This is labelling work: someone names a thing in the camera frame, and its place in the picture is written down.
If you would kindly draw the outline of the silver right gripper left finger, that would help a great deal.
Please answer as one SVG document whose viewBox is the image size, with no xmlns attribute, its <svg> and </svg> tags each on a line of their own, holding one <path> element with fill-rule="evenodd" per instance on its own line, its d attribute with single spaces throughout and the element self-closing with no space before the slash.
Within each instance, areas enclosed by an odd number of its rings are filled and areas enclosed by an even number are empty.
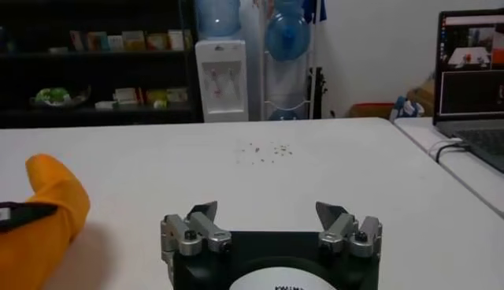
<svg viewBox="0 0 504 290">
<path fill-rule="evenodd" d="M 214 219 L 217 215 L 217 201 L 197 204 L 181 217 L 167 214 L 160 222 L 161 260 L 169 271 L 174 270 L 174 256 L 195 257 L 206 249 L 222 254 L 232 245 L 232 234 L 219 228 Z"/>
</svg>

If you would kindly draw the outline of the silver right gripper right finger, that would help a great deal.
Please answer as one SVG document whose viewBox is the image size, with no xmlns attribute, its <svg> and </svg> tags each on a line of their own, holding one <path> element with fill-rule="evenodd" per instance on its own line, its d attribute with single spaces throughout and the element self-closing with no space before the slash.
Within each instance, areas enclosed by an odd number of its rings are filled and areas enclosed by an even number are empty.
<svg viewBox="0 0 504 290">
<path fill-rule="evenodd" d="M 319 247 L 332 254 L 346 250 L 357 258 L 380 258 L 383 225 L 377 217 L 366 216 L 362 222 L 344 207 L 316 202 L 316 212 L 323 231 L 318 235 Z"/>
</svg>

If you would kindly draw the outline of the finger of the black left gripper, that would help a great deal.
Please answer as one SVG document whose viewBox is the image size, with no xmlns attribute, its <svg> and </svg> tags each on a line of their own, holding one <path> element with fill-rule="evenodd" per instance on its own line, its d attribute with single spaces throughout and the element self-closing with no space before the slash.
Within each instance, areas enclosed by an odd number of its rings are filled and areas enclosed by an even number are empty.
<svg viewBox="0 0 504 290">
<path fill-rule="evenodd" d="M 1 203 L 1 233 L 9 232 L 54 214 L 57 206 L 46 203 Z"/>
</svg>

